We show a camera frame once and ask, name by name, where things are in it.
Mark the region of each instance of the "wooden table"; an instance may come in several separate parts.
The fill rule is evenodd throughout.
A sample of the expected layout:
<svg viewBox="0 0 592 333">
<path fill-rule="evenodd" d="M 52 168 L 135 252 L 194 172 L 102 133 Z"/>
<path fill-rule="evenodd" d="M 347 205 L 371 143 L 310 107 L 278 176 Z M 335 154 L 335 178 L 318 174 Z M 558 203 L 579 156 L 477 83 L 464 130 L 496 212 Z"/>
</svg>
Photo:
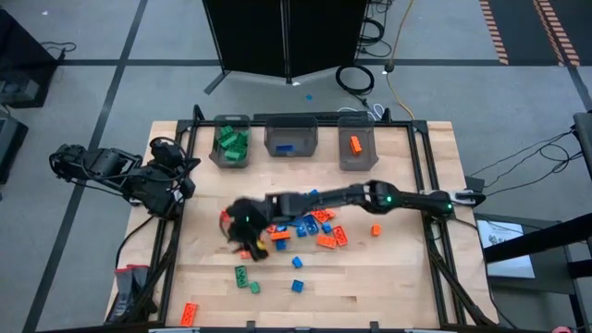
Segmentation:
<svg viewBox="0 0 592 333">
<path fill-rule="evenodd" d="M 464 189 L 452 125 L 428 124 L 440 188 Z M 174 138 L 176 125 L 172 121 L 155 122 L 150 139 Z M 197 130 L 194 155 L 202 158 L 202 163 L 191 173 L 197 188 L 186 203 L 167 326 L 178 326 L 185 302 L 196 302 L 197 327 L 244 327 L 247 320 L 255 320 L 257 327 L 368 327 L 370 321 L 378 321 L 382 328 L 439 327 L 426 240 L 416 211 L 398 209 L 386 216 L 372 216 L 359 207 L 342 207 L 336 209 L 337 217 L 331 223 L 344 227 L 347 246 L 322 248 L 315 244 L 315 237 L 299 239 L 292 230 L 287 251 L 278 253 L 267 246 L 269 258 L 258 263 L 231 253 L 233 247 L 218 228 L 220 210 L 243 195 L 262 198 L 273 191 L 324 191 L 369 179 L 391 182 L 402 191 L 416 191 L 406 129 L 375 128 L 379 160 L 368 172 L 339 170 L 337 128 L 319 128 L 318 146 L 307 158 L 269 156 L 264 128 L 252 128 L 251 161 L 245 169 L 219 169 L 207 157 L 213 133 L 213 127 Z M 417 140 L 425 187 L 429 189 L 421 138 L 417 136 Z M 146 160 L 152 158 L 148 148 L 145 156 Z M 458 218 L 475 222 L 470 209 L 455 209 Z M 144 208 L 132 208 L 128 232 L 146 217 Z M 380 237 L 371 236 L 373 223 L 382 226 Z M 156 224 L 151 223 L 129 240 L 119 266 L 150 264 Z M 448 226 L 459 281 L 483 312 L 497 321 L 477 233 L 457 222 Z M 266 234 L 264 240 L 271 245 Z M 303 268 L 292 266 L 291 259 L 296 255 L 302 259 Z M 260 284 L 260 294 L 237 288 L 237 265 L 247 266 L 249 280 Z M 291 291 L 293 279 L 304 282 L 302 294 Z M 449 321 L 454 322 L 450 289 L 444 278 L 442 284 Z M 162 278 L 154 292 L 157 304 L 161 291 Z M 112 299 L 116 293 L 114 286 Z"/>
</svg>

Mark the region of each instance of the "black metal frame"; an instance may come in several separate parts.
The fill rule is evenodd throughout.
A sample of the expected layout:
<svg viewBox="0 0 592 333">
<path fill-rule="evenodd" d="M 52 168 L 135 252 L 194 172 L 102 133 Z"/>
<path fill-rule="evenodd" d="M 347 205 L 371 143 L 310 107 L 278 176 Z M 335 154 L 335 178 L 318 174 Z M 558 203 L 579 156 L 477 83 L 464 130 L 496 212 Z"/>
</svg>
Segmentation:
<svg viewBox="0 0 592 333">
<path fill-rule="evenodd" d="M 197 135 L 197 129 L 199 127 L 211 127 L 214 126 L 215 123 L 213 120 L 205 120 L 204 115 L 202 114 L 199 107 L 196 105 L 193 109 L 194 120 L 179 120 L 176 128 L 176 136 L 175 141 L 181 143 L 182 137 L 186 132 L 190 133 L 189 143 L 187 147 L 187 153 L 189 157 L 193 155 L 193 148 L 195 146 L 195 140 Z M 429 140 L 429 131 L 427 127 L 427 123 L 424 120 L 414 120 L 414 121 L 392 121 L 390 120 L 390 112 L 387 109 L 385 115 L 383 116 L 382 120 L 376 122 L 375 126 L 378 128 L 403 128 L 407 129 L 407 135 L 409 140 L 409 147 L 411 151 L 411 158 L 413 163 L 413 173 L 415 176 L 415 186 L 418 191 L 425 190 L 424 186 L 424 179 L 422 174 L 422 167 L 419 158 L 419 151 L 417 148 L 417 140 L 416 140 L 416 133 L 419 134 L 421 140 L 423 142 L 424 150 L 425 150 L 425 161 L 427 165 L 428 175 L 430 177 L 430 187 L 431 190 L 438 189 L 438 175 L 436 172 L 436 166 L 434 163 L 434 156 L 431 148 L 431 143 Z M 252 127 L 263 127 L 265 125 L 264 120 L 254 120 L 251 123 Z M 335 120 L 319 120 L 318 122 L 319 127 L 337 127 L 338 121 Z M 423 219 L 423 226 L 424 226 L 424 234 L 425 234 L 425 245 L 428 250 L 428 253 L 432 255 L 434 253 L 439 253 L 438 248 L 436 246 L 436 242 L 434 241 L 434 234 L 432 232 L 432 225 L 434 223 L 431 216 L 427 216 L 426 214 L 422 214 Z M 154 240 L 154 247 L 153 247 L 153 255 L 151 260 L 151 275 L 150 278 L 157 278 L 156 281 L 159 279 L 160 274 L 163 273 L 162 264 L 165 265 L 165 283 L 162 290 L 162 297 L 161 302 L 158 306 L 158 315 L 157 320 L 153 322 L 145 322 L 145 323 L 130 323 L 130 324 L 115 324 L 106 327 L 82 327 L 82 328 L 75 328 L 75 329 L 68 329 L 68 330 L 59 330 L 55 332 L 107 332 L 107 331 L 114 331 L 114 330 L 125 330 L 126 328 L 129 331 L 146 331 L 148 328 L 158 328 L 158 327 L 165 327 L 167 321 L 167 311 L 169 305 L 169 297 L 172 288 L 173 282 L 173 273 L 174 267 L 176 262 L 176 255 L 179 245 L 179 235 L 180 235 L 180 227 L 183 220 L 182 214 L 173 221 L 173 229 L 171 232 L 170 242 L 168 244 L 168 249 L 166 253 L 161 258 L 162 247 L 165 239 L 166 234 L 166 226 L 167 222 L 164 220 L 160 220 L 158 223 L 156 237 Z M 503 327 L 492 327 L 492 326 L 469 326 L 466 325 L 466 321 L 464 318 L 464 310 L 463 302 L 461 299 L 464 300 L 464 304 L 469 304 L 470 306 L 470 298 L 468 294 L 463 290 L 463 288 L 455 282 L 456 280 L 456 272 L 454 267 L 454 259 L 452 255 L 452 248 L 450 245 L 450 235 L 448 232 L 447 225 L 445 223 L 437 223 L 439 228 L 439 233 L 442 239 L 442 248 L 444 252 L 444 258 L 438 255 L 438 259 L 436 263 L 432 260 L 429 260 L 430 265 L 430 272 L 432 275 L 432 284 L 434 288 L 434 296 L 436 302 L 436 308 L 438 311 L 438 322 L 440 325 L 440 329 L 446 330 L 453 330 L 456 332 L 491 332 L 491 333 L 540 333 L 538 331 L 531 331 L 531 330 L 521 330 L 521 329 L 508 329 Z M 455 282 L 454 285 L 451 285 L 451 290 L 460 290 L 458 294 L 452 293 L 452 301 L 454 305 L 454 312 L 456 314 L 457 323 L 449 322 L 447 311 L 446 311 L 446 303 L 444 301 L 444 294 L 442 289 L 442 283 L 440 279 L 440 274 L 448 280 L 448 282 Z M 200 327 L 200 332 L 286 332 L 294 330 L 294 328 L 255 328 L 254 321 L 248 321 L 245 327 Z M 335 328 L 309 328 L 308 330 L 314 332 L 337 332 Z M 339 332 L 403 332 L 404 329 L 385 329 L 379 328 L 378 322 L 370 322 L 369 327 L 366 329 L 350 329 L 350 328 L 339 328 Z"/>
</svg>

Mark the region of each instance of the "plastic bin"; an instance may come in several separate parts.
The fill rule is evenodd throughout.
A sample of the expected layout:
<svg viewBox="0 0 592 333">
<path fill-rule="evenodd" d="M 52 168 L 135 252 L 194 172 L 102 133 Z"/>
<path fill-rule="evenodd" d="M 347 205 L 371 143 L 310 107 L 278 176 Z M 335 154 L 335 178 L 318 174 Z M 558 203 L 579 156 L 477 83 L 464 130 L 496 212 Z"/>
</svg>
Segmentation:
<svg viewBox="0 0 592 333">
<path fill-rule="evenodd" d="M 245 115 L 221 115 L 214 118 L 214 143 L 210 159 L 218 167 L 249 165 L 251 120 Z"/>
<path fill-rule="evenodd" d="M 309 157 L 318 144 L 315 117 L 271 117 L 265 123 L 265 147 L 274 157 Z"/>
<path fill-rule="evenodd" d="M 341 117 L 339 128 L 339 168 L 344 171 L 368 171 L 376 162 L 376 145 L 374 140 L 374 120 L 366 117 Z M 356 136 L 362 152 L 353 154 L 350 147 L 352 136 Z"/>
</svg>

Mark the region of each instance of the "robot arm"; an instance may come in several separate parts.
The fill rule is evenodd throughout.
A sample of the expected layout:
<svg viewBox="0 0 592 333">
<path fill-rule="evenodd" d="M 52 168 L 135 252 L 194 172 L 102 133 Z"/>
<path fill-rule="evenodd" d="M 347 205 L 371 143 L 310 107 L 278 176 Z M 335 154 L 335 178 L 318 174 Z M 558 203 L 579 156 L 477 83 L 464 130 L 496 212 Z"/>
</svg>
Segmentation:
<svg viewBox="0 0 592 333">
<path fill-rule="evenodd" d="M 222 228 L 228 241 L 240 244 L 237 251 L 249 251 L 253 260 L 265 259 L 267 252 L 258 243 L 261 232 L 272 224 L 285 224 L 308 212 L 358 205 L 366 212 L 384 215 L 395 208 L 424 211 L 432 216 L 453 214 L 452 199 L 445 191 L 417 194 L 399 191 L 394 185 L 380 180 L 365 184 L 352 184 L 347 188 L 315 194 L 280 192 L 267 194 L 263 201 L 240 198 L 227 208 L 233 219 L 228 233 Z"/>
</svg>

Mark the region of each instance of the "lego brick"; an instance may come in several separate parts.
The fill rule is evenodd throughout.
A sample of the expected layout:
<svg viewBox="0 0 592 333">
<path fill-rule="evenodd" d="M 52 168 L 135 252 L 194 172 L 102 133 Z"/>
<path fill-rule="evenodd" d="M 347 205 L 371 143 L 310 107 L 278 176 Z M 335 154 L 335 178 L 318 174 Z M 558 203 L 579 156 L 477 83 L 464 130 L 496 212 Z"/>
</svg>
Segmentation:
<svg viewBox="0 0 592 333">
<path fill-rule="evenodd" d="M 259 288 L 259 283 L 257 282 L 251 282 L 251 293 L 259 293 L 259 291 L 261 291 L 261 289 Z"/>
<path fill-rule="evenodd" d="M 186 302 L 185 309 L 183 309 L 183 316 L 181 317 L 180 325 L 183 327 L 192 327 L 193 319 L 197 313 L 197 304 Z"/>
<path fill-rule="evenodd" d="M 307 215 L 303 219 L 308 233 L 311 234 L 311 236 L 317 234 L 318 226 L 316 225 L 315 218 L 313 216 Z"/>
<path fill-rule="evenodd" d="M 222 146 L 222 148 L 228 149 L 230 147 L 230 145 L 232 143 L 234 143 L 238 138 L 239 138 L 238 135 L 232 134 L 230 137 L 228 137 L 224 141 L 222 141 L 222 139 L 220 139 L 220 145 Z"/>
<path fill-rule="evenodd" d="M 372 236 L 376 237 L 380 235 L 380 232 L 382 232 L 382 229 L 379 224 L 372 225 Z"/>
<path fill-rule="evenodd" d="M 348 244 L 348 237 L 345 235 L 345 231 L 342 226 L 335 226 L 333 228 L 333 235 L 337 241 L 337 245 L 345 246 Z"/>
<path fill-rule="evenodd" d="M 358 137 L 355 135 L 352 135 L 350 137 L 350 147 L 352 154 L 357 156 L 362 153 L 362 145 L 360 144 L 360 140 L 358 139 Z"/>
<path fill-rule="evenodd" d="M 298 237 L 305 237 L 306 236 L 306 228 L 304 226 L 297 227 L 296 234 L 298 235 Z"/>
<path fill-rule="evenodd" d="M 224 156 L 229 159 L 230 161 L 238 161 L 241 159 L 241 153 L 227 150 L 224 152 Z"/>
<path fill-rule="evenodd" d="M 232 134 L 233 132 L 234 129 L 232 129 L 232 126 L 225 126 L 220 129 L 220 138 L 224 138 L 225 136 Z"/>
<path fill-rule="evenodd" d="M 237 287 L 245 288 L 249 286 L 249 279 L 247 278 L 247 267 L 243 265 L 234 267 L 234 275 L 237 279 Z"/>
<path fill-rule="evenodd" d="M 302 292 L 303 288 L 304 288 L 304 282 L 299 281 L 299 280 L 294 280 L 294 282 L 292 282 L 292 291 Z"/>
<path fill-rule="evenodd" d="M 276 240 L 276 250 L 284 251 L 286 250 L 287 242 L 286 240 Z"/>
<path fill-rule="evenodd" d="M 323 223 L 321 228 L 323 229 L 323 232 L 325 232 L 325 233 L 331 232 L 331 225 L 328 222 Z"/>
<path fill-rule="evenodd" d="M 294 265 L 294 267 L 300 268 L 302 267 L 302 260 L 300 260 L 299 257 L 295 256 L 294 259 L 292 259 L 292 264 Z"/>
<path fill-rule="evenodd" d="M 322 210 L 313 211 L 313 212 L 311 212 L 311 215 L 314 216 L 314 218 L 316 218 L 316 220 L 319 223 L 325 223 L 329 220 L 329 217 L 327 216 L 327 214 L 325 214 L 325 212 Z"/>
<path fill-rule="evenodd" d="M 290 232 L 287 230 L 282 231 L 282 232 L 274 232 L 271 234 L 272 241 L 285 240 L 285 239 L 288 239 L 289 237 L 290 237 Z"/>
<path fill-rule="evenodd" d="M 335 238 L 324 235 L 318 235 L 316 243 L 329 249 L 335 249 L 337 247 L 337 240 Z"/>
</svg>

